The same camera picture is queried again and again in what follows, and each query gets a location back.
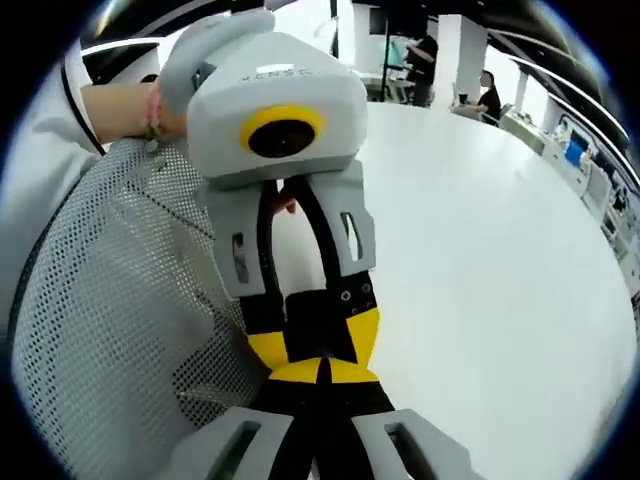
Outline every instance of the hand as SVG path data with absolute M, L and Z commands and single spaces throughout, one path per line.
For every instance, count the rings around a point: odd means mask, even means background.
M 296 200 L 293 195 L 283 189 L 278 193 L 278 198 L 275 202 L 275 213 L 280 213 L 285 209 L 292 215 L 296 213 Z

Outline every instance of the ceiling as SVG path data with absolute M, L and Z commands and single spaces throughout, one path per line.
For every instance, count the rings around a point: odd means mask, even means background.
M 294 0 L 266 0 L 277 9 Z M 541 21 L 541 16 L 517 0 L 355 0 L 379 6 L 394 23 L 426 22 L 428 16 L 462 14 L 487 27 L 495 48 L 537 64 L 568 80 L 609 112 L 616 111 L 610 92 L 599 86 L 580 57 L 581 49 L 572 35 L 558 34 Z M 131 37 L 165 36 L 198 18 L 227 10 L 244 11 L 263 5 L 262 0 L 134 0 L 120 2 L 126 14 L 119 15 L 99 36 L 85 35 L 83 46 Z M 106 83 L 149 47 L 125 48 L 93 55 L 87 67 L 94 80 Z M 520 65 L 551 93 L 572 105 L 600 129 L 621 151 L 627 148 L 625 135 L 593 103 L 561 81 L 538 69 Z

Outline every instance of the camera lens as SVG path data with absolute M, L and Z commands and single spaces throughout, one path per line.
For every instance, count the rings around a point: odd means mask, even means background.
M 313 142 L 316 132 L 301 120 L 276 120 L 256 129 L 249 137 L 249 148 L 265 158 L 295 155 Z

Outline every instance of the white sleeve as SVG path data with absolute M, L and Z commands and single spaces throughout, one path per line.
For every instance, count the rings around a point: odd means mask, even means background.
M 90 126 L 80 87 L 90 83 L 79 44 L 65 68 L 73 100 Z M 17 129 L 0 185 L 0 338 L 6 333 L 22 269 L 58 206 L 99 158 L 67 99 L 56 64 Z
M 87 109 L 84 105 L 84 101 L 82 100 L 82 93 L 80 91 L 82 87 L 91 85 L 92 82 L 91 77 L 89 77 L 89 72 L 87 72 L 87 68 L 84 66 L 84 62 L 82 61 L 82 52 L 80 50 L 79 41 L 74 43 L 69 50 L 69 53 L 67 53 L 64 65 L 67 71 L 67 79 L 69 80 L 69 87 L 71 89 L 73 100 L 82 114 L 85 123 L 95 135 L 95 131 L 93 130 L 93 126 L 89 120 L 89 115 L 87 114 Z

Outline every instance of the white tabletop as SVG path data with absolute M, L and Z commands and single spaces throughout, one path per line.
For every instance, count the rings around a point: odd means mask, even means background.
M 372 370 L 396 408 L 464 444 L 487 480 L 568 478 L 636 351 L 605 237 L 509 133 L 401 105 L 370 104 L 369 116 L 359 158 L 382 314 Z M 323 284 L 304 221 L 276 219 L 277 268 L 298 272 L 280 275 L 283 290 Z M 303 230 L 295 252 L 285 224 Z

